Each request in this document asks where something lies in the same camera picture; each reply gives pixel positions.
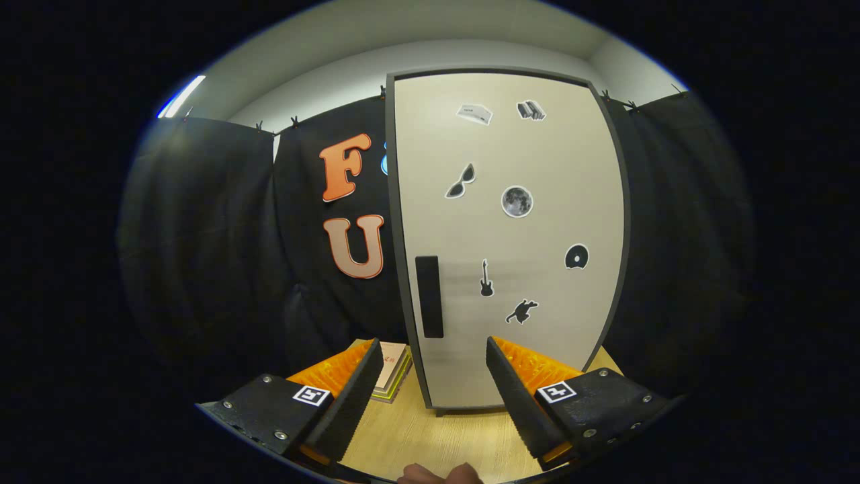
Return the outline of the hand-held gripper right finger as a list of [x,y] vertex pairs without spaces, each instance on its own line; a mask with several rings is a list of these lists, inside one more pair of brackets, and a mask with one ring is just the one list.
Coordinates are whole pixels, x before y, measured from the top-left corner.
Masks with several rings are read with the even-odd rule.
[[592,462],[673,407],[672,399],[611,368],[575,370],[500,337],[486,340],[486,367],[543,471]]

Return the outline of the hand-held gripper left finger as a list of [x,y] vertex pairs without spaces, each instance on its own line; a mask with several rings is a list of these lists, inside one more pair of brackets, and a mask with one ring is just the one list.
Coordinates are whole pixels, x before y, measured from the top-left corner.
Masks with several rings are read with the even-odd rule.
[[323,471],[344,457],[383,365],[372,338],[290,377],[259,374],[198,408],[262,452]]

